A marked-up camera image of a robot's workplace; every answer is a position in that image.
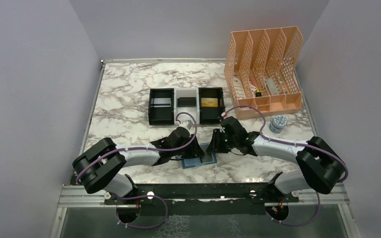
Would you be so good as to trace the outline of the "blue card holder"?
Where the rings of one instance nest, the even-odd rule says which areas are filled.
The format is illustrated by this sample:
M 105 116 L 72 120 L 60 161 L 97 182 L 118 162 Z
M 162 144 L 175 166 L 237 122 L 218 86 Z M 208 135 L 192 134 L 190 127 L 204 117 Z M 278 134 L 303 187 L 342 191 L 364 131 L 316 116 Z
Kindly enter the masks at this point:
M 200 144 L 201 148 L 205 152 L 204 156 L 209 156 L 209 157 L 216 158 L 216 154 L 215 153 L 212 153 L 212 154 L 207 154 L 206 153 L 206 148 L 207 148 L 208 145 L 209 145 L 209 143 L 202 143 L 202 144 Z M 182 160 L 180 162 L 182 163 L 182 168 L 183 169 L 188 169 L 188 168 L 194 168 L 194 167 L 201 167 L 201 166 L 209 165 L 209 164 L 202 164 L 201 163 L 201 157 L 200 158 L 193 158 L 193 159 L 186 159 L 186 160 Z

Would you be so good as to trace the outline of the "black credit card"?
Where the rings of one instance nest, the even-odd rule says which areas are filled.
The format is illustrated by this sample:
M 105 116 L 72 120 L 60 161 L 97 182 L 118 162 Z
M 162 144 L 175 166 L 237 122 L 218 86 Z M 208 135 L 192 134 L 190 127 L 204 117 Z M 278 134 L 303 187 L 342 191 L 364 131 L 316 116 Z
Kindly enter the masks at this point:
M 196 107 L 196 97 L 180 97 L 177 99 L 177 107 Z
M 217 162 L 216 158 L 204 156 L 201 157 L 201 163 L 202 164 L 215 164 Z

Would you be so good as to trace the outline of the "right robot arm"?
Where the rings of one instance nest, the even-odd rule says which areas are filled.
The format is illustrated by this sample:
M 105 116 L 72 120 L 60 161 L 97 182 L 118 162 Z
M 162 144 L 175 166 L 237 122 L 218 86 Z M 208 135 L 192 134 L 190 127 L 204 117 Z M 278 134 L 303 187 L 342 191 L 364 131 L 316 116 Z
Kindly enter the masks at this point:
M 347 167 L 320 137 L 308 141 L 289 141 L 267 137 L 259 131 L 247 132 L 234 117 L 221 121 L 213 131 L 207 152 L 229 153 L 238 149 L 244 155 L 268 156 L 298 165 L 298 170 L 277 173 L 267 184 L 266 195 L 274 202 L 296 190 L 313 189 L 329 194 L 347 178 Z

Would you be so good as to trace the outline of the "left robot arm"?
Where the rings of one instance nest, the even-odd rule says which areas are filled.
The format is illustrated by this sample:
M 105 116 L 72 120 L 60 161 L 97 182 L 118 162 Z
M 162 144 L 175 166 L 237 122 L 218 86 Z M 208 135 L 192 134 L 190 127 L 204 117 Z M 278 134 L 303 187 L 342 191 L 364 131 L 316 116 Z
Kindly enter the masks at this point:
M 73 169 L 76 182 L 89 194 L 105 190 L 116 195 L 123 203 L 135 200 L 138 188 L 129 175 L 121 175 L 121 168 L 146 165 L 158 166 L 181 159 L 204 155 L 196 135 L 186 127 L 178 126 L 167 137 L 136 147 L 116 147 L 111 138 L 105 137 L 77 157 Z

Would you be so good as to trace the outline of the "black white card tray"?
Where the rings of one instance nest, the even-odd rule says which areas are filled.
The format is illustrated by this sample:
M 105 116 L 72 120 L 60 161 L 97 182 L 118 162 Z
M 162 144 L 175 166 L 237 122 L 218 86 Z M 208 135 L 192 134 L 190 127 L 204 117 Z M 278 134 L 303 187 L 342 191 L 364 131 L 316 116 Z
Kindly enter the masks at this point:
M 173 125 L 178 113 L 191 114 L 198 125 L 219 124 L 225 112 L 223 88 L 153 88 L 149 91 L 149 125 Z

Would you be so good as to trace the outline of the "gold credit card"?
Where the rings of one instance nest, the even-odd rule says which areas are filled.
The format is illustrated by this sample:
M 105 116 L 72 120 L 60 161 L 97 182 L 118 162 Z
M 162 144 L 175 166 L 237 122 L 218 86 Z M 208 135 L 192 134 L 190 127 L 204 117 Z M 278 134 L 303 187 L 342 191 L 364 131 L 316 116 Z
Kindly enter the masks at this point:
M 201 98 L 200 104 L 202 107 L 218 107 L 218 99 L 217 98 Z

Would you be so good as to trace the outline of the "white magnetic stripe card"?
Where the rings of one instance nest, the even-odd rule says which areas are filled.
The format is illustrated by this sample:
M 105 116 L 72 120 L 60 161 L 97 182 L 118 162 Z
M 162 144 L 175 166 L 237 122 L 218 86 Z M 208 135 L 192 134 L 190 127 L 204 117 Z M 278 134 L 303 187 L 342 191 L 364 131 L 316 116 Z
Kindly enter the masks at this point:
M 171 98 L 152 98 L 151 106 L 155 108 L 168 108 L 171 107 Z

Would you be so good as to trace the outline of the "white labelled box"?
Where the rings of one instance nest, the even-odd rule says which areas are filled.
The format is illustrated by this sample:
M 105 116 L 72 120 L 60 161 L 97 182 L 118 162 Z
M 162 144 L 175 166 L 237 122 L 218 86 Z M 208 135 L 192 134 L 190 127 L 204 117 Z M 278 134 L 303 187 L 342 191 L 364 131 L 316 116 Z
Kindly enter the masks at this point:
M 235 93 L 236 93 L 236 98 L 237 99 L 245 99 L 246 98 L 246 94 L 245 94 L 245 91 L 244 91 L 244 88 L 243 88 L 243 85 L 238 77 L 237 74 L 234 74 L 233 75 L 233 86 L 234 86 L 234 90 L 235 90 Z

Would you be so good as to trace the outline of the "yellow tipped marker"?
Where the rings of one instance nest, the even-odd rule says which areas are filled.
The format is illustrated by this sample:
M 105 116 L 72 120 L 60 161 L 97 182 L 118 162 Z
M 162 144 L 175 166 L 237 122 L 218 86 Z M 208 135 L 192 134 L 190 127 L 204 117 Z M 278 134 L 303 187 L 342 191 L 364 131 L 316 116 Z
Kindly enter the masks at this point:
M 256 89 L 254 94 L 255 94 L 255 97 L 261 97 L 262 96 L 259 89 Z

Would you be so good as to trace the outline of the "orange file organizer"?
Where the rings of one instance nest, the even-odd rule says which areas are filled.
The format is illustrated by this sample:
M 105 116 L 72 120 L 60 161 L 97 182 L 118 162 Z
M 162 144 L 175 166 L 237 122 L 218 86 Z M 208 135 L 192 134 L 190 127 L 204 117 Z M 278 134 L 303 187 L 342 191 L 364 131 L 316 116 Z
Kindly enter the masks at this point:
M 295 68 L 303 44 L 297 26 L 231 32 L 224 75 L 238 119 L 296 113 L 302 92 Z M 237 74 L 245 99 L 237 99 L 233 75 Z M 271 95 L 265 80 L 272 78 L 280 94 Z M 259 89 L 262 96 L 255 97 Z

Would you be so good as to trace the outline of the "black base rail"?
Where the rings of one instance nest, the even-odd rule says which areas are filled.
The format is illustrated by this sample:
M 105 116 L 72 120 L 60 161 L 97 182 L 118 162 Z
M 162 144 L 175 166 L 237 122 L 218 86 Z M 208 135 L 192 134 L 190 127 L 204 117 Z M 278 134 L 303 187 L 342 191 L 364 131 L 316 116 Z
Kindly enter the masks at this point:
M 292 194 L 282 198 L 267 193 L 267 183 L 177 183 L 138 184 L 127 200 L 105 195 L 104 204 L 113 205 L 121 215 L 263 215 L 267 206 L 297 203 Z

